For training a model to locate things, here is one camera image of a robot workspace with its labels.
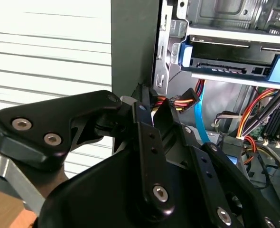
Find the red wire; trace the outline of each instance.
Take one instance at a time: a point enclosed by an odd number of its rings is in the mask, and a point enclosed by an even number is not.
[[[257,149],[257,148],[256,148],[256,144],[255,144],[254,139],[253,139],[251,136],[249,136],[249,135],[245,136],[244,139],[250,142],[250,144],[251,144],[251,146],[252,146],[253,152],[256,153],[256,149]],[[246,161],[244,161],[244,164],[245,164],[245,165],[248,164],[250,161],[253,160],[253,158],[254,158],[254,156],[251,156],[249,159],[247,159]]]

